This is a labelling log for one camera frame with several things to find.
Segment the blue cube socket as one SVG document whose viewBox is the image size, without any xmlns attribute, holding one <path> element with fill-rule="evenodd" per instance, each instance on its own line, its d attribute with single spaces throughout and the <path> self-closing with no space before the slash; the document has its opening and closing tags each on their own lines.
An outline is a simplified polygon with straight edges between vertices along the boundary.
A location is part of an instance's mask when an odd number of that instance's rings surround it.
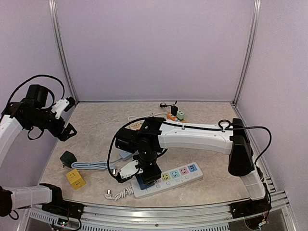
<svg viewBox="0 0 308 231">
<path fill-rule="evenodd" d="M 138 185 L 139 185 L 139 188 L 140 188 L 141 190 L 145 190 L 145 189 L 150 188 L 150 187 L 152 187 L 152 186 L 155 185 L 155 182 L 154 182 L 154 181 L 152 181 L 152 182 L 150 182 L 150 183 L 144 183 L 140 175 L 137 175 L 137 176 L 136 176 L 136 180 L 137 180 Z"/>
</svg>

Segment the white power strip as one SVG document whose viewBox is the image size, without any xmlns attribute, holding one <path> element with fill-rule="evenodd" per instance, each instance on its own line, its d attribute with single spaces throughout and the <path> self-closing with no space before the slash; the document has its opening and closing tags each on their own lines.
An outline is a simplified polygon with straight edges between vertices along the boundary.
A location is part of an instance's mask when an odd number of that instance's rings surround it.
<svg viewBox="0 0 308 231">
<path fill-rule="evenodd" d="M 168 191 L 185 184 L 200 180 L 203 178 L 203 173 L 196 162 L 192 162 L 183 165 L 178 168 L 174 168 L 162 173 L 161 178 L 155 181 L 155 185 L 141 190 L 139 188 L 136 178 L 134 178 L 130 184 L 131 186 L 126 187 L 124 190 L 112 194 L 110 190 L 104 194 L 105 199 L 118 201 L 127 196 L 133 195 L 136 199 L 141 199 L 164 191 Z"/>
</svg>

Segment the dark green cube socket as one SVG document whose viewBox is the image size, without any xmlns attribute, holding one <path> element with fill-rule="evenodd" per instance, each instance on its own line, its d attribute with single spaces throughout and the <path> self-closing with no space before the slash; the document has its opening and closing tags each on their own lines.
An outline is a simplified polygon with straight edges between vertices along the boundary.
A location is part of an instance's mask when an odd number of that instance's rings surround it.
<svg viewBox="0 0 308 231">
<path fill-rule="evenodd" d="M 65 151 L 61 157 L 60 161 L 63 164 L 63 167 L 72 168 L 72 164 L 77 161 L 75 155 L 69 151 Z"/>
</svg>

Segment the blue-grey power strip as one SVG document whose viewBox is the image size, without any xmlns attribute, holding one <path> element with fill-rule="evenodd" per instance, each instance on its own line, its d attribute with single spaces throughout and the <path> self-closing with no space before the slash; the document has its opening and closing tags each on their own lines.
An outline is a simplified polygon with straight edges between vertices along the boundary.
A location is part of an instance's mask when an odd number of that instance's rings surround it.
<svg viewBox="0 0 308 231">
<path fill-rule="evenodd" d="M 132 153 L 121 151 L 119 154 L 119 158 L 111 161 L 110 164 L 110 169 L 111 170 L 117 170 L 117 167 L 115 166 L 116 163 L 119 161 L 127 161 L 133 156 Z M 107 161 L 97 161 L 97 162 L 73 162 L 71 164 L 72 169 L 77 169 L 77 170 L 107 170 Z"/>
</svg>

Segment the yellow cube socket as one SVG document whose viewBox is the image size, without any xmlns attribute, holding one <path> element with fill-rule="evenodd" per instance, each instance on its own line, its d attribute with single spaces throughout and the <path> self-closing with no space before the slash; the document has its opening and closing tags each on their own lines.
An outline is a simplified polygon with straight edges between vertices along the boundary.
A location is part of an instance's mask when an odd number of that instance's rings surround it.
<svg viewBox="0 0 308 231">
<path fill-rule="evenodd" d="M 77 169 L 73 169 L 72 171 L 66 174 L 66 178 L 68 179 L 70 185 L 75 189 L 78 190 L 81 187 L 85 186 L 85 181 L 78 172 Z"/>
</svg>

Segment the beige plug adapter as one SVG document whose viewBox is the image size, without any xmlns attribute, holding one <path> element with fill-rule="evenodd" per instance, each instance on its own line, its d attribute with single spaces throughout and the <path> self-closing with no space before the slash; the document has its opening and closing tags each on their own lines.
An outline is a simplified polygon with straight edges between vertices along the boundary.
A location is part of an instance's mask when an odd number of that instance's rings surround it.
<svg viewBox="0 0 308 231">
<path fill-rule="evenodd" d="M 129 128 L 132 130 L 140 130 L 141 126 L 142 126 L 141 122 L 135 122 L 135 123 L 130 124 Z"/>
</svg>

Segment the orange power strip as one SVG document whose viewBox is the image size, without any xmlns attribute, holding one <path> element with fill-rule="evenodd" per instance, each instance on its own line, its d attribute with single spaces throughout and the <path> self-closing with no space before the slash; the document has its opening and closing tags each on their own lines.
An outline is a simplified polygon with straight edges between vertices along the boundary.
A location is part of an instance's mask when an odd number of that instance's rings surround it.
<svg viewBox="0 0 308 231">
<path fill-rule="evenodd" d="M 169 113 L 167 113 L 167 112 L 160 112 L 160 113 L 156 113 L 156 114 L 151 113 L 150 115 L 145 115 L 145 116 L 142 116 L 142 117 L 165 117 L 166 119 L 169 119 L 169 120 L 172 120 L 172 121 L 186 123 L 185 119 L 180 120 L 178 117 L 172 115 L 170 112 Z M 129 116 L 128 117 L 128 122 L 136 120 L 138 118 L 139 117 L 136 117 L 136 116 Z"/>
</svg>

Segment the mint green plug adapter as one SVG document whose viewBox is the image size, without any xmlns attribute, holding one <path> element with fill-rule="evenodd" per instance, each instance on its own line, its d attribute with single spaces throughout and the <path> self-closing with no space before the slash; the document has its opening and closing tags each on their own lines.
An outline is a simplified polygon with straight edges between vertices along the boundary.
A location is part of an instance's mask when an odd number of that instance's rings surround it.
<svg viewBox="0 0 308 231">
<path fill-rule="evenodd" d="M 176 114 L 176 117 L 177 117 L 178 120 L 182 121 L 182 120 L 184 120 L 184 118 L 185 118 L 185 114 L 184 114 L 183 111 L 178 110 L 178 111 L 177 111 L 177 114 Z"/>
</svg>

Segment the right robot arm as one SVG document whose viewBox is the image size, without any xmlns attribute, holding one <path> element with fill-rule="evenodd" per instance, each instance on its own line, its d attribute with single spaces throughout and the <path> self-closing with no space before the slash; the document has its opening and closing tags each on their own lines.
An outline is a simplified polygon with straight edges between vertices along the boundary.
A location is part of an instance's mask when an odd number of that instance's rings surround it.
<svg viewBox="0 0 308 231">
<path fill-rule="evenodd" d="M 160 178 L 157 159 L 172 148 L 213 151 L 228 156 L 228 172 L 239 177 L 249 194 L 246 209 L 255 214 L 271 202 L 254 158 L 251 142 L 242 120 L 221 120 L 215 125 L 181 123 L 163 117 L 141 117 L 123 125 L 114 135 L 111 147 L 135 154 L 134 160 L 117 174 L 108 169 L 119 183 L 139 175 L 143 183 Z"/>
</svg>

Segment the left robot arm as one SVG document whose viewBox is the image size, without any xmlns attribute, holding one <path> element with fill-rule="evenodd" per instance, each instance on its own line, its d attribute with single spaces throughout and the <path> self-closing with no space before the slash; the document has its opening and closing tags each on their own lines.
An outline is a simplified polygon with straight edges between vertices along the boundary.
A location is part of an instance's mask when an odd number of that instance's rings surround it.
<svg viewBox="0 0 308 231">
<path fill-rule="evenodd" d="M 73 97 L 62 98 L 46 107 L 48 96 L 53 92 L 45 86 L 30 85 L 26 96 L 20 102 L 9 102 L 0 119 L 0 159 L 3 160 L 16 137 L 22 130 L 31 132 L 38 128 L 48 130 L 60 141 L 66 141 L 77 134 L 76 129 L 61 117 L 63 112 L 75 106 Z M 55 214 L 62 214 L 68 208 L 60 187 L 40 184 L 29 188 L 0 189 L 0 215 L 10 216 L 17 209 L 42 204 L 43 209 Z"/>
</svg>

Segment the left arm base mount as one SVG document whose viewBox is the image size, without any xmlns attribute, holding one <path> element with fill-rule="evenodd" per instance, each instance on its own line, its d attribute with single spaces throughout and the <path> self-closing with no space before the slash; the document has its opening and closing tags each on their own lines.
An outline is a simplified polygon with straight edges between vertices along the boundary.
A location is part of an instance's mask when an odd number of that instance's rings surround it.
<svg viewBox="0 0 308 231">
<path fill-rule="evenodd" d="M 60 204 L 50 202 L 48 204 L 42 204 L 41 209 L 59 216 L 80 219 L 84 211 L 84 205 L 70 201 L 64 201 Z"/>
</svg>

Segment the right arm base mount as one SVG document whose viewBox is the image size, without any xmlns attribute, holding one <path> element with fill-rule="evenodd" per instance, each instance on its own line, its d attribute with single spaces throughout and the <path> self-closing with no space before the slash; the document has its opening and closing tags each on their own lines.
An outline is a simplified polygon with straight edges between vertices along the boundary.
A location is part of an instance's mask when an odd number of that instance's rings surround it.
<svg viewBox="0 0 308 231">
<path fill-rule="evenodd" d="M 267 200 L 247 200 L 230 204 L 232 218 L 242 218 L 271 210 Z"/>
</svg>

